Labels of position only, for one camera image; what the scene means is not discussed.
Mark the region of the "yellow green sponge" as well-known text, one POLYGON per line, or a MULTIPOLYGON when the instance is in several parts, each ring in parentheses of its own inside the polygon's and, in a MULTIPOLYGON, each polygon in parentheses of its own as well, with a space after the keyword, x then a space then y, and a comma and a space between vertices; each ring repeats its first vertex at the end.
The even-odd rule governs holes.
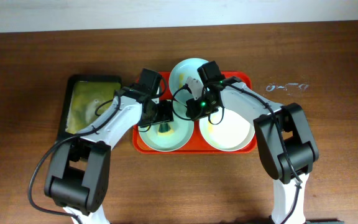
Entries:
POLYGON ((174 133, 173 128, 168 123, 160 124, 158 127, 158 136, 169 136, 174 133))

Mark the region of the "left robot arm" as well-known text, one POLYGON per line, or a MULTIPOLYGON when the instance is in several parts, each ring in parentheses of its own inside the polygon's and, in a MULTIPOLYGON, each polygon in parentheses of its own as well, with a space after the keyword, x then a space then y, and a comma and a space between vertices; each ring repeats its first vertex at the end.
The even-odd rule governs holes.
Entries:
POLYGON ((133 126, 148 128, 169 121, 173 121, 170 101, 156 103, 150 93, 123 88, 95 121, 48 151, 52 158, 45 195, 73 223, 107 223, 102 203, 109 184, 111 150, 133 126))

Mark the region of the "pale green plate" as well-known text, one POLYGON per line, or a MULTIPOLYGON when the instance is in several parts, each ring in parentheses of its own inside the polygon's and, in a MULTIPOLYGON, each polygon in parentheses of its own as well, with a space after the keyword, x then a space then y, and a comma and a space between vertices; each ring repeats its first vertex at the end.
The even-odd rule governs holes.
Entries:
POLYGON ((172 152, 183 147, 191 138, 194 130, 194 122, 181 119, 185 107, 177 101, 172 101, 173 121, 168 124, 174 133, 169 136, 158 136, 157 131, 160 124, 141 125, 135 127, 134 131, 140 134, 141 140, 150 148, 158 152, 172 152))

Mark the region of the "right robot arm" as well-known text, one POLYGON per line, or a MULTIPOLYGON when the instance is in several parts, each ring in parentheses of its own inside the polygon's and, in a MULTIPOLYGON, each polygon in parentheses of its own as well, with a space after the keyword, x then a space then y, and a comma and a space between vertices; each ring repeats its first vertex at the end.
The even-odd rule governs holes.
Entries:
POLYGON ((273 180, 271 222, 306 223, 305 187, 319 151, 300 105, 275 103, 243 82, 223 80, 205 84, 186 107, 192 120, 224 108, 251 123, 260 161, 273 180))

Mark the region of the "light blue plate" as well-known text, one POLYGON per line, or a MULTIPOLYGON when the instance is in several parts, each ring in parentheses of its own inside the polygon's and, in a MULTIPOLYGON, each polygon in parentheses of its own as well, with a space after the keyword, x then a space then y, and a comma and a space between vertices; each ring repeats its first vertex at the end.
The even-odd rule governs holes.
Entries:
POLYGON ((168 84, 172 95, 174 95, 179 88, 185 85, 189 78, 190 84, 188 87, 191 91, 195 91, 195 96, 193 96, 193 94, 188 90, 179 91, 175 95, 175 99, 179 103, 186 105, 188 100, 197 100, 201 97, 203 82, 201 81, 197 69, 205 63, 208 63, 208 61, 202 58, 188 58, 178 63, 171 71, 168 84))

